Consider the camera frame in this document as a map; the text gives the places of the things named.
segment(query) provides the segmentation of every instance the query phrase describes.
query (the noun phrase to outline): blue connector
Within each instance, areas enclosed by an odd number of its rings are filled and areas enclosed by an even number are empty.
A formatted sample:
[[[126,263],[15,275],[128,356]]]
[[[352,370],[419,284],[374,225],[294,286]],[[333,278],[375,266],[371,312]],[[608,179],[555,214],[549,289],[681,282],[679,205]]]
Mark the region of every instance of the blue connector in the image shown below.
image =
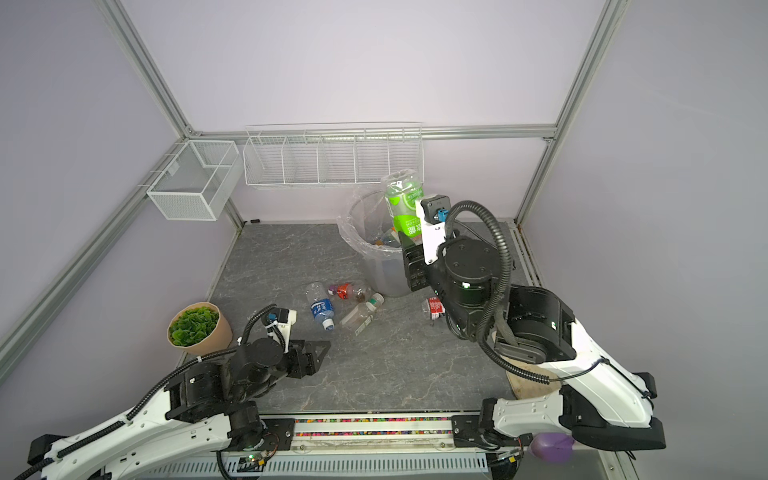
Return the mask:
[[[435,215],[436,220],[438,222],[444,222],[446,218],[448,218],[448,211],[445,208],[441,208],[440,210],[437,210],[437,215]]]

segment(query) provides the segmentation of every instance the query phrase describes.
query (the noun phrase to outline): green labeled bottle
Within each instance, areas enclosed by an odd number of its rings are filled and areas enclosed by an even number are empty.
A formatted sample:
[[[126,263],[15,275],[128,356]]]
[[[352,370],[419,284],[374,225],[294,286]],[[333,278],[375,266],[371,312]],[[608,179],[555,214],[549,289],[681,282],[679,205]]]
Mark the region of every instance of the green labeled bottle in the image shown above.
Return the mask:
[[[382,179],[382,187],[395,230],[413,240],[420,239],[422,224],[416,216],[416,204],[424,197],[424,190],[419,173],[410,169],[397,171]]]

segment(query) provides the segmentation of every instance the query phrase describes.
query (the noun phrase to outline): table surface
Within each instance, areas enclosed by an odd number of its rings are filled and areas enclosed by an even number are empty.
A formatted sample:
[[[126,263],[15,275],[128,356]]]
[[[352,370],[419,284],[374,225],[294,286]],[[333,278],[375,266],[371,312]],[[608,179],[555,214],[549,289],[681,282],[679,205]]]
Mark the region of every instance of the table surface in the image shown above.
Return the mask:
[[[470,225],[487,234],[485,226]],[[282,379],[260,398],[262,413],[479,410],[484,398],[514,398],[504,370],[476,343],[454,337],[444,320],[426,318],[422,303],[429,289],[387,297],[357,337],[314,322],[307,284],[362,278],[359,254],[335,224],[245,226],[211,299],[234,338],[252,312],[276,303],[298,312],[292,338],[332,343],[318,373]],[[525,284],[520,268],[512,271],[512,282]],[[340,299],[332,303],[339,318],[353,307]],[[258,336],[265,332],[256,326],[251,340]]]

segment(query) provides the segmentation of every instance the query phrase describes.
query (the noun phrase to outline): beige flower pot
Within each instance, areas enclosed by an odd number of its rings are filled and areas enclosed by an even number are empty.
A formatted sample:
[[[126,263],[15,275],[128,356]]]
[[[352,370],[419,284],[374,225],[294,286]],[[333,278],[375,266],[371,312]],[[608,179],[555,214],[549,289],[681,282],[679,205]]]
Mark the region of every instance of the beige flower pot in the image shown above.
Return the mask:
[[[224,318],[224,315],[222,314],[221,310],[219,310],[219,307],[208,302],[193,303],[192,305],[184,307],[184,309],[177,313],[174,319],[170,321],[168,324],[168,330],[166,330],[166,332],[170,331],[170,326],[176,321],[177,318],[181,316],[182,313],[193,308],[200,308],[202,306],[207,306],[214,312],[219,313],[219,321],[216,323],[216,328],[214,328],[214,331],[211,332],[209,336],[190,346],[174,345],[174,341],[171,339],[170,335],[166,333],[168,342],[173,345],[174,348],[183,350],[184,352],[190,353],[191,355],[205,355],[207,353],[226,349],[230,345],[230,342],[232,341],[232,329],[230,328],[230,324],[227,322],[227,319]]]

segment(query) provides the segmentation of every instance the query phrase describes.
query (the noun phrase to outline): wire basket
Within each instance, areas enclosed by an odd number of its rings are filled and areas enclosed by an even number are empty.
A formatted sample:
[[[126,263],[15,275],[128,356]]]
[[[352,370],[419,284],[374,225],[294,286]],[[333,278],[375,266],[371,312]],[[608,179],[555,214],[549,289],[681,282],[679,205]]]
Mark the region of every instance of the wire basket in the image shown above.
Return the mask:
[[[168,220],[216,220],[243,174],[233,141],[189,140],[147,195]]]
[[[405,168],[423,176],[421,128],[258,131],[243,146],[243,165],[255,188],[378,184]]]

